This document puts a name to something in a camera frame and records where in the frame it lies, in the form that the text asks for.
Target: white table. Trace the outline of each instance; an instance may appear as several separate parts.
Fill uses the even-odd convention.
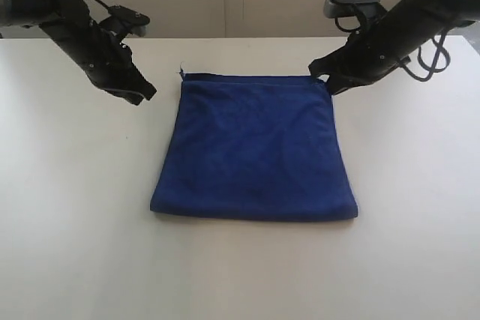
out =
[[[305,74],[343,42],[132,40],[158,88],[136,108],[49,40],[0,41],[0,319],[478,319],[480,57],[461,37],[426,84],[399,70],[335,98],[358,219],[149,211],[181,63]]]

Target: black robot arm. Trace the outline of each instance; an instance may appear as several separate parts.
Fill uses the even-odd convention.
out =
[[[327,0],[324,13],[339,27],[338,20],[348,16],[356,16],[360,23],[355,29],[341,29],[350,32],[345,46],[309,66],[312,76],[329,75],[326,85],[330,93],[340,94],[373,84],[399,67],[420,81],[445,70],[437,68],[437,63],[441,55],[446,66],[450,62],[443,47],[446,35],[453,28],[480,20],[480,0],[401,0],[390,11],[380,0]],[[409,54],[430,39],[437,51],[431,66],[422,61],[419,52],[420,65],[428,71],[421,78],[408,69]]]
[[[86,73],[91,83],[138,105],[150,100],[155,87],[132,62],[122,41],[145,34],[150,19],[125,7],[108,7],[110,16],[97,23],[83,0],[0,0],[0,26],[38,25]]]

